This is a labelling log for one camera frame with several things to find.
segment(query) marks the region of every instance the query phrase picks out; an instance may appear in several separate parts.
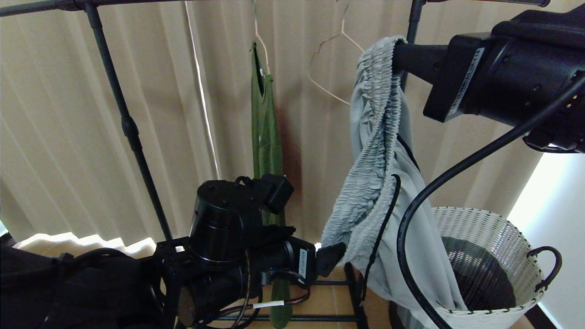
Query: green strap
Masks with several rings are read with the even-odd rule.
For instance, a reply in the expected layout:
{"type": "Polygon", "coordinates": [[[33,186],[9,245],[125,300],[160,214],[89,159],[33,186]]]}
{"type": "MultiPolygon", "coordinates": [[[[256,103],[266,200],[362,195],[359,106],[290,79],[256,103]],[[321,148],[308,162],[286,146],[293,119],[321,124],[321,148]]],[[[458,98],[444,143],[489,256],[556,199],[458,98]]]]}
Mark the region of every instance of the green strap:
{"type": "MultiPolygon", "coordinates": [[[[262,76],[262,64],[258,58],[256,43],[252,46],[252,155],[254,158],[254,177],[264,174],[283,174],[283,150],[278,135],[278,124],[274,110],[271,75],[262,76]]],[[[264,225],[285,225],[284,211],[279,214],[262,212],[264,225]]],[[[287,280],[272,283],[272,300],[290,299],[287,280]]],[[[287,326],[293,313],[291,305],[270,308],[272,326],[281,329],[287,326]]]]}

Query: laundry basket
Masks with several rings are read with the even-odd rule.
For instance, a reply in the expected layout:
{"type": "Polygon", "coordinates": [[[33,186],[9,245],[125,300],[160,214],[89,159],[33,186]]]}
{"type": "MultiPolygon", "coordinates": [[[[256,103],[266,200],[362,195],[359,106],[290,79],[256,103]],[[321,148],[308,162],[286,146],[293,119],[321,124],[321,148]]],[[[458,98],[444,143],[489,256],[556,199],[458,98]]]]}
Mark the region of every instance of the laundry basket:
{"type": "MultiPolygon", "coordinates": [[[[531,249],[520,231],[500,215],[454,207],[434,208],[433,213],[469,309],[437,309],[454,329],[509,328],[541,300],[559,272],[562,260],[555,248],[531,249]],[[545,250],[556,257],[546,279],[536,261],[537,254],[545,250]]],[[[436,328],[422,309],[391,303],[390,318],[395,329],[436,328]]]]}

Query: white cable label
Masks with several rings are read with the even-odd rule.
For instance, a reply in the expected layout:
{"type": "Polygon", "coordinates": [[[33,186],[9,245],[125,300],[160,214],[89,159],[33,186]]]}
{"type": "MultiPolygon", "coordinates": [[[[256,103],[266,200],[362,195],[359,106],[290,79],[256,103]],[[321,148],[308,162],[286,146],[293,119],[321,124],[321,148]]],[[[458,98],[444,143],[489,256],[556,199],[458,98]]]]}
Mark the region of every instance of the white cable label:
{"type": "Polygon", "coordinates": [[[455,97],[455,101],[453,102],[453,105],[451,105],[451,109],[449,109],[449,115],[454,114],[459,108],[459,104],[461,104],[461,100],[463,99],[463,96],[465,96],[465,92],[469,87],[469,83],[472,81],[473,75],[475,74],[475,70],[477,69],[477,65],[479,64],[479,60],[483,55],[484,49],[485,48],[477,48],[476,53],[473,55],[472,62],[469,64],[469,68],[467,69],[463,83],[461,83],[457,97],[455,97]]]}
{"type": "Polygon", "coordinates": [[[301,249],[298,255],[298,273],[304,279],[307,278],[307,255],[308,252],[304,249],[301,249]]]}
{"type": "Polygon", "coordinates": [[[253,309],[261,309],[262,307],[283,306],[284,300],[267,301],[266,303],[252,304],[253,309]]]}

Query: empty hanger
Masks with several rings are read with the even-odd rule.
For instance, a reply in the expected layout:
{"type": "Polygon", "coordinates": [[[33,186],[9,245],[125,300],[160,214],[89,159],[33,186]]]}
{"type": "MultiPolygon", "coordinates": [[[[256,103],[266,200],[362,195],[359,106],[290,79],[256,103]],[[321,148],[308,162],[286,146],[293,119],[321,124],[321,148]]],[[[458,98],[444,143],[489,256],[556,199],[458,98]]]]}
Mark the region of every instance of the empty hanger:
{"type": "Polygon", "coordinates": [[[266,74],[270,74],[270,65],[268,64],[268,51],[266,50],[266,45],[264,44],[264,40],[262,40],[262,37],[260,37],[260,35],[258,34],[258,18],[256,17],[256,0],[252,0],[252,3],[254,4],[254,31],[256,32],[256,38],[258,39],[258,41],[260,41],[260,44],[262,45],[262,48],[264,49],[264,55],[266,56],[266,74]]]}
{"type": "Polygon", "coordinates": [[[341,20],[341,32],[340,32],[338,35],[332,36],[332,37],[330,37],[329,39],[327,39],[327,40],[325,40],[325,41],[323,41],[323,42],[321,42],[321,43],[319,44],[319,48],[317,49],[317,51],[316,51],[316,52],[314,52],[314,53],[313,53],[313,56],[311,56],[311,60],[309,61],[309,72],[308,72],[308,74],[307,74],[307,76],[309,77],[309,80],[310,80],[310,81],[311,81],[313,84],[315,84],[315,86],[319,87],[319,88],[320,88],[321,90],[323,90],[324,92],[326,92],[326,93],[328,93],[329,95],[331,95],[331,96],[335,97],[337,100],[339,100],[339,101],[341,101],[341,102],[344,102],[344,103],[345,103],[345,104],[347,104],[347,105],[349,105],[349,103],[348,103],[347,101],[345,101],[345,100],[342,100],[341,98],[337,97],[336,95],[333,95],[333,93],[331,93],[331,92],[330,92],[330,91],[328,91],[327,89],[323,88],[323,86],[321,86],[321,85],[320,85],[320,84],[318,84],[318,83],[317,83],[315,80],[313,80],[313,78],[311,78],[311,63],[313,62],[313,59],[315,58],[315,56],[316,56],[316,55],[317,55],[317,54],[318,54],[318,53],[321,51],[321,47],[322,47],[322,46],[323,46],[325,43],[327,43],[327,42],[329,42],[329,41],[331,41],[331,40],[333,40],[333,39],[335,39],[335,38],[337,38],[337,37],[340,37],[340,36],[342,36],[342,37],[345,37],[345,38],[346,38],[347,40],[349,40],[349,41],[350,41],[350,42],[351,42],[351,43],[352,43],[354,46],[356,46],[356,47],[357,47],[359,50],[361,50],[361,51],[362,51],[362,53],[364,52],[363,48],[362,48],[362,47],[360,47],[360,45],[359,45],[359,44],[357,44],[357,42],[355,42],[355,41],[354,41],[354,40],[353,40],[351,37],[349,37],[349,36],[348,36],[348,35],[345,33],[345,14],[347,13],[347,9],[348,9],[348,8],[349,8],[349,1],[347,2],[347,5],[345,6],[345,9],[343,10],[343,17],[342,17],[342,20],[341,20]]]}

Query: black basket handle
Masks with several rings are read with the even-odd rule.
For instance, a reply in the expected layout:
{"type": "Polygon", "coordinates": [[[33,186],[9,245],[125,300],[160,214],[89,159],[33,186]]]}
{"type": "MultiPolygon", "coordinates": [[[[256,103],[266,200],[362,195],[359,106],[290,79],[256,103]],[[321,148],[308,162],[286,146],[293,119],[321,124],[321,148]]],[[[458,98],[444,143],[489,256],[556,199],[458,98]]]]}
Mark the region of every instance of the black basket handle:
{"type": "Polygon", "coordinates": [[[541,251],[545,251],[545,250],[550,251],[555,255],[555,259],[556,259],[555,266],[553,267],[550,274],[546,277],[546,279],[544,279],[543,281],[541,281],[540,283],[538,283],[536,285],[536,287],[534,288],[534,292],[537,292],[542,287],[544,287],[545,291],[546,291],[548,289],[549,284],[552,282],[552,280],[554,280],[556,275],[559,274],[560,267],[563,265],[563,257],[560,255],[560,252],[551,246],[542,246],[542,247],[533,249],[526,254],[526,257],[536,256],[541,251]]]}

